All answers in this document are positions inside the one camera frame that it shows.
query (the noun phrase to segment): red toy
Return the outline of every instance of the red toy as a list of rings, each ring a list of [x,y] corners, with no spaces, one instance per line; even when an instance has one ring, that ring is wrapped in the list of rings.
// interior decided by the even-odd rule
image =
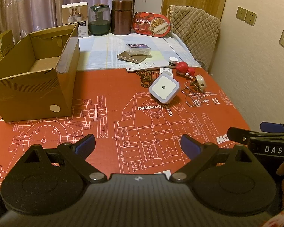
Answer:
[[[184,61],[179,62],[176,66],[176,71],[178,74],[185,75],[186,77],[192,79],[194,78],[195,70],[196,70],[195,68],[189,67],[187,63]]]

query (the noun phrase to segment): red cutting mat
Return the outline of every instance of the red cutting mat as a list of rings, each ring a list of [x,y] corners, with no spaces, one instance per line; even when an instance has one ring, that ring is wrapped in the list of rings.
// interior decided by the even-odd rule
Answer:
[[[226,132],[231,126],[248,129],[239,112],[203,70],[206,100],[188,107],[181,92],[161,107],[140,84],[140,77],[125,69],[78,72],[69,117],[5,123],[0,117],[0,185],[6,174],[32,144],[55,148],[92,133],[96,149],[87,161],[111,173],[166,173],[169,176],[189,161],[180,139],[189,134],[199,142],[232,147]],[[185,77],[174,76],[184,88]]]

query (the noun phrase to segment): brown canister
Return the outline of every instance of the brown canister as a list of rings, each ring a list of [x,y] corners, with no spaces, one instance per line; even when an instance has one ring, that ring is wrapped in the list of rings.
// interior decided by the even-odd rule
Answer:
[[[113,0],[111,6],[111,33],[130,34],[133,16],[132,0]]]

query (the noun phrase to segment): quilted chair cover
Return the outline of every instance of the quilted chair cover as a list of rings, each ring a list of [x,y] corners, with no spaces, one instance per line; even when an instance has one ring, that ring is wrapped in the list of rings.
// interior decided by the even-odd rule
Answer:
[[[187,46],[196,61],[208,70],[214,53],[220,20],[204,10],[187,6],[169,5],[171,31]]]

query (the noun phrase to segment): green lid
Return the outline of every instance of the green lid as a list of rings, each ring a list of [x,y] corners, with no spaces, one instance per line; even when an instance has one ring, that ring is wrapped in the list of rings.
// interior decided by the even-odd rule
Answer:
[[[97,12],[99,8],[106,8],[109,6],[108,5],[104,5],[104,4],[95,4],[93,6],[90,6],[89,8],[91,8],[93,11]]]

